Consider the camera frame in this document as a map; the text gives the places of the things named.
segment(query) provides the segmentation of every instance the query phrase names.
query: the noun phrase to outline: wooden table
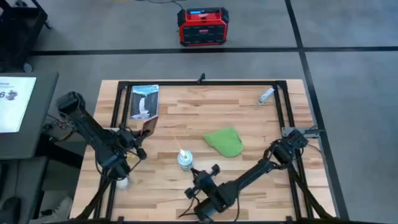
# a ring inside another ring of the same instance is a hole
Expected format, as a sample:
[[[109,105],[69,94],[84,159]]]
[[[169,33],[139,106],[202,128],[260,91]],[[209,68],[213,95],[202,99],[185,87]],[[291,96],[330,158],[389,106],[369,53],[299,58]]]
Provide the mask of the wooden table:
[[[287,80],[295,125],[313,125],[308,100],[301,80]],[[113,113],[118,80],[102,81],[94,118],[109,127]],[[195,216],[177,219],[190,204],[184,190],[193,187],[192,174],[182,171],[176,160],[180,145],[193,153],[195,168],[209,171],[218,164],[221,173],[214,178],[216,184],[234,180],[250,169],[262,157],[270,143],[279,139],[280,128],[274,97],[264,105],[256,101],[269,86],[160,86],[159,122],[153,136],[145,140],[143,148],[148,158],[131,174],[128,190],[117,190],[112,219],[125,220],[196,220]],[[122,96],[120,110],[123,108]],[[141,128],[142,121],[128,120],[130,128]],[[203,135],[233,126],[244,144],[243,152],[235,158],[225,158],[207,145]],[[317,140],[310,144],[318,147]],[[307,147],[303,154],[307,182],[311,192],[324,208],[335,215],[331,193],[320,151]],[[94,166],[94,151],[86,150],[76,189],[71,217],[77,216],[97,191],[100,175]],[[206,195],[201,193],[199,199]],[[263,175],[240,194],[239,220],[285,220],[294,217],[286,170],[273,170]],[[104,216],[107,198],[103,200]],[[305,207],[300,192],[300,204]],[[227,211],[215,215],[215,220],[233,220],[236,203]]]

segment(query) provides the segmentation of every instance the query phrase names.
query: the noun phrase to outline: black metal frame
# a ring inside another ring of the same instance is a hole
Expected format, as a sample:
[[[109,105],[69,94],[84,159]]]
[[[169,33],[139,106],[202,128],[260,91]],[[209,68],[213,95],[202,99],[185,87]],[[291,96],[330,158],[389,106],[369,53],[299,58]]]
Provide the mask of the black metal frame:
[[[121,95],[123,90],[126,90],[126,97],[124,99],[124,107],[123,107],[123,114],[122,114],[122,120],[121,120],[121,125],[125,126],[127,123],[127,113],[130,105],[130,99],[131,99],[131,92],[132,86],[133,85],[173,85],[173,86],[181,86],[181,85],[269,85],[273,87],[274,91],[274,97],[275,97],[275,105],[277,109],[277,114],[278,114],[278,119],[279,119],[279,126],[280,128],[285,127],[285,121],[284,121],[284,114],[282,110],[282,105],[280,101],[280,95],[279,95],[279,88],[282,89],[283,96],[284,96],[284,101],[286,105],[286,112],[287,112],[287,117],[289,120],[289,126],[294,127],[294,117],[293,117],[293,111],[292,107],[290,104],[290,98],[289,98],[289,93],[287,89],[287,82],[285,80],[276,80],[276,81],[223,81],[223,80],[217,80],[217,81],[208,81],[204,80],[205,74],[202,74],[199,80],[195,81],[120,81],[118,83],[118,89],[116,93],[116,100],[113,108],[113,114],[112,114],[112,120],[111,120],[111,128],[116,128],[117,127],[117,119],[118,119],[118,114],[119,114],[119,106],[121,102]],[[305,178],[305,171],[304,171],[304,166],[303,166],[303,161],[300,156],[300,153],[297,151],[296,153],[297,156],[297,169],[298,169],[298,174],[300,175],[301,180],[305,183],[307,186],[307,180]],[[293,178],[293,171],[294,167],[291,167],[288,169],[288,174],[289,174],[289,182],[290,182],[290,191],[292,194],[292,200],[293,200],[293,205],[294,205],[294,211],[295,211],[295,216],[296,218],[301,218],[301,210],[300,210],[300,200],[299,196],[297,194],[297,188],[296,184],[294,182]],[[110,219],[112,215],[112,210],[113,210],[113,203],[114,203],[114,195],[116,192],[116,183],[113,182],[111,184],[111,188],[109,190],[109,197],[108,197],[108,202],[107,202],[107,207],[106,207],[106,215],[105,218]],[[305,208],[307,211],[307,217],[313,218],[313,211],[312,207],[308,201],[308,198],[304,197],[304,202],[305,202]],[[94,217],[93,218],[99,218],[100,217],[100,210],[101,210],[101,204],[97,204],[95,211],[94,211]]]

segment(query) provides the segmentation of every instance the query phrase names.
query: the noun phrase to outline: red portable battery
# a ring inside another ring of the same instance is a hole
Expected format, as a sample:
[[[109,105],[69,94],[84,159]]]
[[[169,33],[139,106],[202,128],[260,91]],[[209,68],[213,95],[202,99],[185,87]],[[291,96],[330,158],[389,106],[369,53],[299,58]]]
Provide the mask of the red portable battery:
[[[185,9],[177,17],[184,46],[220,45],[226,41],[229,16],[223,7]]]

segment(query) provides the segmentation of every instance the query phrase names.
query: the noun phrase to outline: black cable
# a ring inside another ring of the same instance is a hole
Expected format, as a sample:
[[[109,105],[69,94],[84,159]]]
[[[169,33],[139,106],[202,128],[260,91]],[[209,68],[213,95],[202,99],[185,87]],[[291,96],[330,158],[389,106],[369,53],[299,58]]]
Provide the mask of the black cable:
[[[179,215],[178,218],[181,218],[181,217],[187,216],[187,215],[196,215],[195,213],[187,213],[187,212],[192,208],[193,202],[194,202],[195,200],[198,202],[198,204],[200,203],[199,198],[197,198],[196,195],[193,196],[192,201],[191,201],[191,204],[189,205],[189,207],[188,207],[181,215]]]
[[[307,144],[308,146],[310,146],[310,147],[313,147],[314,149],[317,149],[319,152],[322,152],[318,147],[316,147],[316,146],[313,146],[313,145],[311,145],[311,144]]]
[[[97,155],[96,155],[96,153],[95,153],[95,156],[94,156],[94,162],[95,162],[95,168],[96,168],[96,170],[97,170],[97,172],[102,176],[102,178],[104,178],[104,179],[106,179],[106,180],[109,180],[109,181],[118,181],[118,180],[123,180],[123,179],[125,179],[127,176],[125,176],[125,177],[120,177],[120,178],[116,178],[116,179],[112,179],[112,178],[109,178],[106,174],[103,174],[101,171],[100,171],[100,168],[98,167],[98,161],[97,161]],[[138,166],[138,164],[141,162],[141,159],[139,159],[138,160],[138,162],[136,162],[135,164],[134,164],[134,166],[130,169],[130,171],[129,171],[129,173],[130,172],[132,172],[132,170],[134,170],[134,168],[136,168],[136,166]]]
[[[238,204],[238,211],[236,212],[236,218],[235,218],[234,222],[236,222],[238,220],[239,213],[241,211],[241,207],[239,206],[239,189],[238,189],[238,192],[236,194],[236,203]]]
[[[52,118],[52,119],[54,119],[54,121],[51,122],[52,126],[51,126],[50,128],[48,128],[48,129],[52,129],[54,126],[58,126],[58,127],[59,127],[60,129],[62,129],[62,130],[67,129],[67,128],[72,128],[72,130],[71,130],[65,137],[63,137],[63,138],[61,138],[61,139],[57,139],[56,137],[51,136],[51,137],[53,137],[53,139],[54,139],[52,142],[66,141],[66,140],[68,140],[68,139],[72,136],[72,134],[75,133],[76,130],[71,126],[71,124],[70,124],[69,122],[61,121],[60,119],[58,119],[58,118],[52,116],[52,115],[49,114],[49,113],[47,113],[47,116],[50,117],[50,118]]]
[[[17,193],[17,188],[18,188],[18,174],[19,174],[19,159],[17,160],[17,173],[16,173],[16,180],[14,186],[14,195]]]
[[[155,3],[155,4],[167,4],[167,3],[174,3],[178,6],[180,6],[181,10],[184,10],[184,8],[181,6],[181,4],[178,3],[178,1],[186,1],[186,0],[170,0],[170,1],[165,1],[165,2],[157,2],[157,1],[152,1],[152,0],[146,0],[150,3]]]
[[[133,155],[135,155],[135,156],[137,156],[138,157],[138,155],[136,154],[136,153],[134,153],[134,152],[132,152],[132,151],[129,151],[131,154],[133,154]],[[130,169],[130,172],[132,172],[132,170],[134,170],[134,168],[136,168],[136,166],[138,166],[138,164],[141,162],[141,160],[142,159],[140,159],[139,157],[138,157],[138,162],[136,162],[135,164],[134,164],[134,166]]]

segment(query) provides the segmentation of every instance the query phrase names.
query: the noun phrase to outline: spray can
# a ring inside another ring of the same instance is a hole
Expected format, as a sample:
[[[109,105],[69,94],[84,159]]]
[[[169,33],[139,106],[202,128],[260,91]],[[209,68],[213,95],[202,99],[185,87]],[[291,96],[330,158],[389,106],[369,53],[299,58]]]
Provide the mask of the spray can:
[[[180,149],[180,153],[177,155],[178,164],[184,171],[190,171],[193,167],[193,156],[190,151]]]

